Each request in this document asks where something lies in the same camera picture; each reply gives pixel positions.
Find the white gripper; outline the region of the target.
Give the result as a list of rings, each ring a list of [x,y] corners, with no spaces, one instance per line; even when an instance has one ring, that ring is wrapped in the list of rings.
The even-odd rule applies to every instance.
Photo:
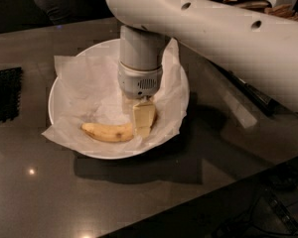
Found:
[[[133,110],[134,131],[142,139],[150,135],[151,127],[156,119],[156,107],[150,100],[134,105],[133,99],[155,95],[160,89],[162,75],[161,66],[153,70],[137,70],[122,62],[118,64],[118,83],[125,94],[122,95],[122,112],[130,115]]]

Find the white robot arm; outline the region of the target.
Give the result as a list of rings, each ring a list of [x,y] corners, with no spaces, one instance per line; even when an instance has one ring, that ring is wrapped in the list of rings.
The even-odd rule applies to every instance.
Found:
[[[106,0],[123,23],[119,68],[131,98],[137,77],[161,68],[167,37],[298,112],[298,22],[208,0]]]

